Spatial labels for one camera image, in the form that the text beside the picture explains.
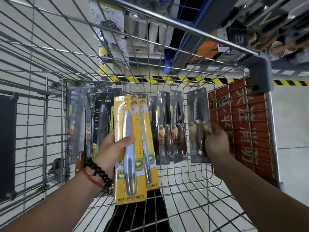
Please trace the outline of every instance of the black bead bracelet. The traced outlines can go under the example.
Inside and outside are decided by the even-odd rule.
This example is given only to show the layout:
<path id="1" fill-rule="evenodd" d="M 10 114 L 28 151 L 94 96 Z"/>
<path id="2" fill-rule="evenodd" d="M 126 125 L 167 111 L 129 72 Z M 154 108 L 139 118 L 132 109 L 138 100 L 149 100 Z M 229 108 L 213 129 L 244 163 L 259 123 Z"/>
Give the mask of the black bead bracelet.
<path id="1" fill-rule="evenodd" d="M 107 187 L 111 187 L 113 184 L 113 180 L 110 179 L 108 177 L 108 175 L 104 172 L 104 170 L 102 170 L 102 168 L 100 168 L 96 163 L 94 163 L 92 160 L 87 160 L 84 167 L 90 167 L 92 170 L 94 170 L 95 172 L 93 173 L 93 175 L 99 175 L 100 177 L 102 177 L 103 181 L 105 182 L 105 186 Z"/>

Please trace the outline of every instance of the chef picture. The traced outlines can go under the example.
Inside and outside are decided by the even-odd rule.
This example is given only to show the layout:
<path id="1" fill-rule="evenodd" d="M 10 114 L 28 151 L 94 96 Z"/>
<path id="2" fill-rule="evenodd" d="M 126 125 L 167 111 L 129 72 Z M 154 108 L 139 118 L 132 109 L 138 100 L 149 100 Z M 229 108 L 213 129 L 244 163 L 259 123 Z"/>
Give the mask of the chef picture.
<path id="1" fill-rule="evenodd" d="M 137 114 L 139 112 L 138 106 L 137 106 L 137 101 L 132 101 L 131 102 L 131 109 L 130 112 L 132 114 Z"/>
<path id="2" fill-rule="evenodd" d="M 148 107 L 146 106 L 146 101 L 141 99 L 141 107 L 139 108 L 140 112 L 148 112 Z"/>

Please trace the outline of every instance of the yellow and black striped tape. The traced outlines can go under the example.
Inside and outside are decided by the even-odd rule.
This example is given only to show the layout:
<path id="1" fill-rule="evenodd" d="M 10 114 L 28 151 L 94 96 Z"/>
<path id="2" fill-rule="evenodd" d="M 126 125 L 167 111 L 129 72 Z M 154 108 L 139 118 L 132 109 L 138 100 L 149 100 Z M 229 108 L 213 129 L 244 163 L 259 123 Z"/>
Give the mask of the yellow and black striped tape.
<path id="1" fill-rule="evenodd" d="M 214 84 L 227 84 L 227 80 L 225 78 L 190 78 L 190 77 L 173 77 L 173 76 L 132 76 L 132 75 L 109 75 L 109 80 L 111 81 L 121 81 L 121 82 L 144 82 L 144 83 L 206 83 L 213 82 Z M 228 79 L 229 83 L 236 81 L 238 79 Z M 284 86 L 309 86 L 309 81 L 303 80 L 273 80 L 272 83 L 274 85 L 284 85 Z"/>

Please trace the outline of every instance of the red string bracelet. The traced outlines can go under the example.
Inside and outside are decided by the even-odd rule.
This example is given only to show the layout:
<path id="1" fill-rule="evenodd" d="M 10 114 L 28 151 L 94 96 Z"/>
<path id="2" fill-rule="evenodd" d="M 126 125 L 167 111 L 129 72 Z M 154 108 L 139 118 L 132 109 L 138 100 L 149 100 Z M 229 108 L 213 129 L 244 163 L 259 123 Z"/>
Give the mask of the red string bracelet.
<path id="1" fill-rule="evenodd" d="M 85 168 L 82 169 L 83 174 L 88 178 L 89 181 L 91 181 L 93 184 L 95 184 L 96 186 L 100 187 L 101 189 L 103 188 L 103 186 L 96 182 L 95 180 L 93 180 L 85 171 Z"/>

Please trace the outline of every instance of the shopping cart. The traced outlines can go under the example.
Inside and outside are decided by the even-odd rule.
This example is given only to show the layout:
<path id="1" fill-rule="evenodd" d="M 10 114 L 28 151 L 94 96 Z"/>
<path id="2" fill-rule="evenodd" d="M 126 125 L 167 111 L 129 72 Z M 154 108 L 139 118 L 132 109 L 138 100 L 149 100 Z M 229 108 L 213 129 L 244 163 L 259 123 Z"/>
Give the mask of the shopping cart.
<path id="1" fill-rule="evenodd" d="M 209 39 L 214 42 L 213 47 L 217 43 L 224 44 L 237 54 L 226 60 L 225 56 L 230 54 L 227 50 L 217 59 L 211 59 L 207 58 L 208 53 L 196 54 L 197 49 L 186 52 L 150 41 L 148 32 L 143 39 L 129 31 L 124 33 L 110 29 L 110 26 L 95 22 L 88 0 L 0 0 L 0 92 L 19 98 L 13 164 L 14 191 L 0 201 L 0 228 L 39 204 L 75 175 L 75 166 L 70 164 L 67 156 L 67 101 L 69 88 L 81 84 L 100 85 L 104 82 L 126 92 L 144 92 L 148 95 L 155 95 L 157 90 L 182 91 L 187 140 L 186 93 L 205 87 L 211 120 L 221 124 L 228 132 L 235 158 L 278 186 L 276 139 L 271 93 L 268 92 L 271 85 L 269 78 L 263 75 L 268 73 L 267 62 L 260 53 L 124 0 L 103 1 L 143 16 L 147 25 L 150 22 L 166 24 L 184 31 L 184 36 L 194 34 L 201 41 Z M 133 59 L 128 61 L 123 54 L 123 59 L 100 55 L 98 46 L 100 43 L 104 45 L 104 42 L 95 28 L 109 31 L 113 38 L 123 35 L 129 39 Z M 148 57 L 141 61 L 134 50 L 134 40 L 145 43 L 147 49 L 149 44 L 158 47 L 161 50 L 159 60 L 152 61 L 147 50 Z M 200 60 L 191 68 L 185 65 L 182 68 L 167 67 L 163 63 L 162 49 L 173 50 L 176 55 L 180 52 L 187 54 L 187 62 L 192 56 Z M 254 59 L 254 65 L 243 62 L 246 57 L 251 58 L 251 62 Z M 99 70 L 102 62 L 105 70 Z M 212 72 L 199 70 L 205 62 L 209 63 L 207 68 L 216 66 L 216 69 Z M 257 66 L 261 73 L 259 80 Z M 178 72 L 167 75 L 163 73 L 165 68 Z M 211 165 L 190 162 L 189 148 L 188 160 L 161 165 L 158 173 L 162 195 L 149 196 L 147 202 L 164 199 L 167 216 L 160 218 L 154 204 L 154 221 L 148 223 L 142 213 L 143 225 L 134 227 L 133 220 L 137 215 L 135 206 L 131 221 L 122 217 L 118 231 L 122 223 L 129 223 L 128 231 L 147 231 L 151 225 L 155 225 L 157 231 L 157 224 L 163 221 L 167 222 L 166 230 L 173 231 L 255 231 Z M 148 210 L 149 205 L 144 203 L 143 212 Z M 74 230 L 103 231 L 110 226 L 109 220 L 118 209 L 112 191 L 102 194 L 94 199 Z"/>

